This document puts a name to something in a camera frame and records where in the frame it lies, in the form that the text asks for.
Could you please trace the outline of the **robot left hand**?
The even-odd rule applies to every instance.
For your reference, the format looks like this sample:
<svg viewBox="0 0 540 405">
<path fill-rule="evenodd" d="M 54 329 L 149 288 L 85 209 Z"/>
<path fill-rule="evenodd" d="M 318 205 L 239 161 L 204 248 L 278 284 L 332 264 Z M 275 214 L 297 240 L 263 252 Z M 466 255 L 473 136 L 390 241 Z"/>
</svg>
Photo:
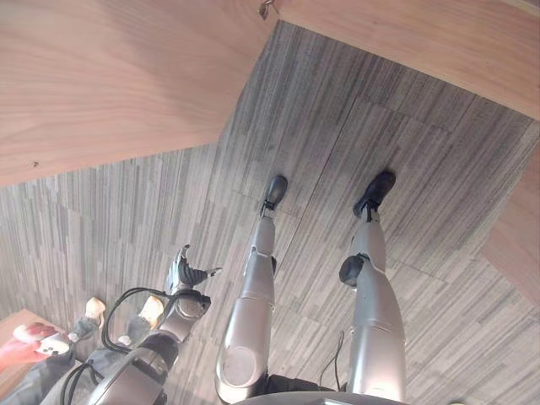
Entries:
<svg viewBox="0 0 540 405">
<path fill-rule="evenodd" d="M 208 278 L 215 277 L 223 268 L 215 267 L 202 270 L 193 267 L 187 259 L 187 251 L 191 246 L 184 245 L 175 256 L 167 272 L 164 290 L 168 295 L 174 295 L 183 289 L 194 289 Z"/>
</svg>

